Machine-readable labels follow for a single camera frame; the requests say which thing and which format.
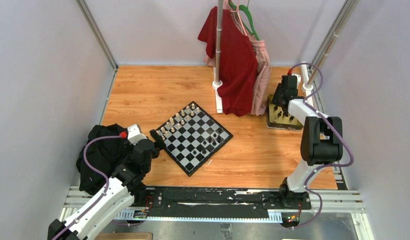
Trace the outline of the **black and white chessboard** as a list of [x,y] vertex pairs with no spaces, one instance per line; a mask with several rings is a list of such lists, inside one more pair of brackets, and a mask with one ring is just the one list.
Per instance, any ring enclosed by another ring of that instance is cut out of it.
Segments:
[[165,138],[165,152],[191,177],[232,138],[233,134],[195,101],[156,129]]

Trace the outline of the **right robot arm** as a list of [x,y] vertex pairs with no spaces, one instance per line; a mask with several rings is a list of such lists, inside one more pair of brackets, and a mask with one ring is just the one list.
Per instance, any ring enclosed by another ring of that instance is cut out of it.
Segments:
[[298,78],[289,73],[281,77],[271,104],[282,111],[281,117],[294,119],[302,128],[300,143],[301,161],[294,172],[279,187],[278,201],[285,209],[291,209],[307,197],[307,187],[325,167],[343,156],[339,134],[342,121],[314,109],[303,96],[298,95]]

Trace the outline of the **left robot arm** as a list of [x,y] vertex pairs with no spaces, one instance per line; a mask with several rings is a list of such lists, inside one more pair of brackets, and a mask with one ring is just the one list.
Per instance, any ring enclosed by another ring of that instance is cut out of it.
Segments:
[[93,240],[112,222],[118,214],[131,205],[142,206],[149,211],[153,199],[146,193],[143,179],[151,171],[152,160],[165,149],[165,137],[158,130],[150,130],[151,139],[142,133],[139,125],[134,124],[118,135],[97,137],[85,146],[101,140],[123,139],[133,146],[132,153],[126,156],[115,171],[107,176],[94,167],[83,151],[85,164],[101,175],[105,183],[98,192],[79,210],[63,221],[55,219],[48,227],[49,240]]

